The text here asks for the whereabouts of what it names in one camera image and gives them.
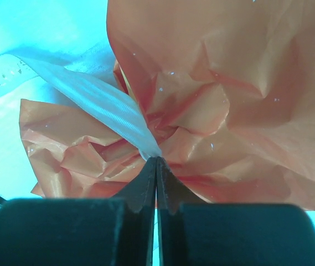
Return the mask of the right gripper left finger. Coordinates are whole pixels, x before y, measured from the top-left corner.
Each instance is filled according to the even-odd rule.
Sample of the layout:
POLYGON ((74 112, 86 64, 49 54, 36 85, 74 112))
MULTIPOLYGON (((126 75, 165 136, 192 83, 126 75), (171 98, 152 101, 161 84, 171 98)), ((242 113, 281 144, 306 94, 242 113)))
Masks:
POLYGON ((0 265, 151 265, 157 160, 110 198, 13 199, 0 265))

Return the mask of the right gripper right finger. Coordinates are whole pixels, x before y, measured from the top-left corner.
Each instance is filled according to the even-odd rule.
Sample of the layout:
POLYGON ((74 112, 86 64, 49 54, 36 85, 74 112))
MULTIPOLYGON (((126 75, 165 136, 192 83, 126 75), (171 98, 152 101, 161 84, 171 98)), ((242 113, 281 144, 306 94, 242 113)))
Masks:
POLYGON ((207 203, 156 160, 161 265, 315 265, 315 228, 292 204, 207 203))

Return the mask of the orange wrapping paper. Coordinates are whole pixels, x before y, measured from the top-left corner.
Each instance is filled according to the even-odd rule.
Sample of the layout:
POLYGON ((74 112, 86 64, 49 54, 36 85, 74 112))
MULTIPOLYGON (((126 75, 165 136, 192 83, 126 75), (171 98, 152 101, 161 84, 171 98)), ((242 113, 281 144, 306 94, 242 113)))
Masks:
POLYGON ((315 1, 109 1, 120 93, 209 202, 315 210, 315 1))

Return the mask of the cream printed ribbon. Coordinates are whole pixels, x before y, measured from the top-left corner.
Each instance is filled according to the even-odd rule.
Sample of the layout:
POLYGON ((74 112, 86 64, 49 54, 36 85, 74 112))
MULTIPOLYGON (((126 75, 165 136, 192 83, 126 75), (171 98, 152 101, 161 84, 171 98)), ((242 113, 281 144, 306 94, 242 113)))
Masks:
POLYGON ((63 66, 21 58, 36 74, 77 106, 135 146, 144 160, 162 156, 137 103, 114 86, 63 66))

